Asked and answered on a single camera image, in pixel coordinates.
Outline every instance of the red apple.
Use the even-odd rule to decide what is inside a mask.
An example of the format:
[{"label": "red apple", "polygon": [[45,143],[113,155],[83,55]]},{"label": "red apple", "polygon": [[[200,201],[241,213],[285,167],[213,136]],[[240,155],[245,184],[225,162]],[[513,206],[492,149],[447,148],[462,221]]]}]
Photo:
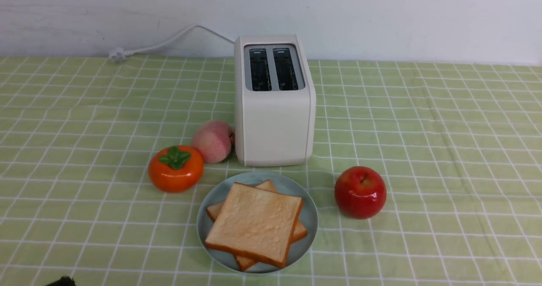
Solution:
[{"label": "red apple", "polygon": [[354,166],[335,182],[335,202],[340,211],[354,218],[375,216],[386,202],[386,184],[372,168]]}]

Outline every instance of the persimmon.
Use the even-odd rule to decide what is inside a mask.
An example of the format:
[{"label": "persimmon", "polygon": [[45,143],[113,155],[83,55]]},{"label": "persimmon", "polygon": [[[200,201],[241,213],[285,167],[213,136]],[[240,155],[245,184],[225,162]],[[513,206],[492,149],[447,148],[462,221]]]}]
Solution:
[{"label": "persimmon", "polygon": [[191,146],[179,145],[159,151],[149,162],[149,178],[167,193],[186,191],[203,175],[203,157]]}]

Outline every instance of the peach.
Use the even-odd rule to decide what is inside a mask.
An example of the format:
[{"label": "peach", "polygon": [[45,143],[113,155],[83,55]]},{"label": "peach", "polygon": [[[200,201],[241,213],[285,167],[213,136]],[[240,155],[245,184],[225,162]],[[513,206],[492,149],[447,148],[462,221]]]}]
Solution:
[{"label": "peach", "polygon": [[202,124],[192,137],[192,147],[203,156],[205,163],[221,162],[232,151],[234,130],[221,120],[211,120]]}]

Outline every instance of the white wall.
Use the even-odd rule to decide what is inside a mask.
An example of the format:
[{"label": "white wall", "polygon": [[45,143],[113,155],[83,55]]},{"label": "white wall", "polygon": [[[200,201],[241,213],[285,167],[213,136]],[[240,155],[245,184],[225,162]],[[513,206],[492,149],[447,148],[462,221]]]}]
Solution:
[{"label": "white wall", "polygon": [[[192,23],[297,33],[309,58],[542,63],[542,0],[0,0],[0,55],[106,56]],[[233,55],[200,29],[169,48]]]}]

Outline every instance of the white toaster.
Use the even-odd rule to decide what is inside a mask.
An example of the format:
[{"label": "white toaster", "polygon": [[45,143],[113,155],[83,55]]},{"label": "white toaster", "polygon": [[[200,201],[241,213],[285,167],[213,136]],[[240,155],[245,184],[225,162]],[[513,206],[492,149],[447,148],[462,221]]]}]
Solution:
[{"label": "white toaster", "polygon": [[295,35],[240,36],[235,58],[235,152],[246,167],[312,155],[316,92]]}]

